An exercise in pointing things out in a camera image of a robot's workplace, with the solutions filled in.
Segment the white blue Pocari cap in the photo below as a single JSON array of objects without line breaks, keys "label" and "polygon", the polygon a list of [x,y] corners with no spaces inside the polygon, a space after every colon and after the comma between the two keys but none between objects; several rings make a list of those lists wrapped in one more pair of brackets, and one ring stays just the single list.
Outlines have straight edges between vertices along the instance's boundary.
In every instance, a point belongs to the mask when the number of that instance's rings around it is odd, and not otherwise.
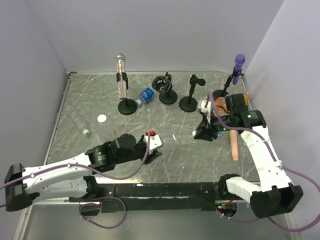
[{"label": "white blue Pocari cap", "polygon": [[198,133],[199,133],[198,130],[194,130],[194,131],[192,132],[192,136],[195,137]]}]

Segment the clear white-capped tea bottle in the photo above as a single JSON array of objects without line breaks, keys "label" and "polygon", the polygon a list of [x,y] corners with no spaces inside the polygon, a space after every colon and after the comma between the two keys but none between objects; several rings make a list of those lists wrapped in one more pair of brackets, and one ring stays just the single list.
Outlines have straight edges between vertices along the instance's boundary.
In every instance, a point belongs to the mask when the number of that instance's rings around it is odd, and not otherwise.
[{"label": "clear white-capped tea bottle", "polygon": [[114,139],[120,137],[120,131],[115,120],[107,117],[105,114],[100,114],[97,117],[95,130],[103,143],[113,141]]}]

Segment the blue label water bottle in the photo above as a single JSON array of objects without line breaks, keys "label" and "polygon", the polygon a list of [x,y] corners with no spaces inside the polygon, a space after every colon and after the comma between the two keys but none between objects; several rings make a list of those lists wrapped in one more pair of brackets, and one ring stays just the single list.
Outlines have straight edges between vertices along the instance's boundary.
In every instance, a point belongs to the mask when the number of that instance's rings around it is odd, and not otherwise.
[{"label": "blue label water bottle", "polygon": [[154,91],[151,88],[147,87],[139,94],[138,99],[135,101],[135,103],[137,106],[147,104],[153,99],[154,96]]}]

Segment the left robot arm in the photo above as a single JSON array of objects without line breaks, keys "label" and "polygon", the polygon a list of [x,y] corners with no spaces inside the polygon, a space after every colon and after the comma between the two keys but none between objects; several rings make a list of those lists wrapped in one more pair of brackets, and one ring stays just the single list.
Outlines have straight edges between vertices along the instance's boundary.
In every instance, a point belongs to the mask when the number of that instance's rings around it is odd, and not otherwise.
[{"label": "left robot arm", "polygon": [[7,212],[15,212],[39,201],[63,197],[93,201],[99,195],[95,174],[108,178],[106,173],[116,165],[135,160],[147,165],[161,156],[158,150],[162,147],[160,136],[152,131],[142,135],[140,140],[125,133],[56,163],[36,167],[13,164],[2,187],[4,207]]}]

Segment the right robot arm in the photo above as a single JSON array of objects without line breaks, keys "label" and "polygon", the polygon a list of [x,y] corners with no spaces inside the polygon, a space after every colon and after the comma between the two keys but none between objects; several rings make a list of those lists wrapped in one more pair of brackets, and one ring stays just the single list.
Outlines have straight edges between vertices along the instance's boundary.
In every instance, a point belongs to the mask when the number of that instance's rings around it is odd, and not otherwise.
[{"label": "right robot arm", "polygon": [[249,109],[244,95],[238,93],[225,99],[229,114],[217,117],[215,114],[219,107],[212,106],[212,97],[210,94],[206,100],[196,104],[202,120],[192,133],[194,139],[211,142],[218,138],[219,132],[238,131],[248,147],[260,181],[256,185],[236,173],[225,174],[216,185],[217,194],[223,199],[237,196],[247,201],[259,219],[290,213],[304,193],[283,169],[262,113]]}]

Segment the clear Pocari bottle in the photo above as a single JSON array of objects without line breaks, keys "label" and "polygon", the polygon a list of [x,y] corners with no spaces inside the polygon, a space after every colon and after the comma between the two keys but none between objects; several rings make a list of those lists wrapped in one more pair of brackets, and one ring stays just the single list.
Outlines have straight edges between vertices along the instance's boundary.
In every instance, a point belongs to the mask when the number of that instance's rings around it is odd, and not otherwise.
[{"label": "clear Pocari bottle", "polygon": [[195,143],[194,137],[191,134],[174,133],[172,139],[179,146],[191,146]]}]

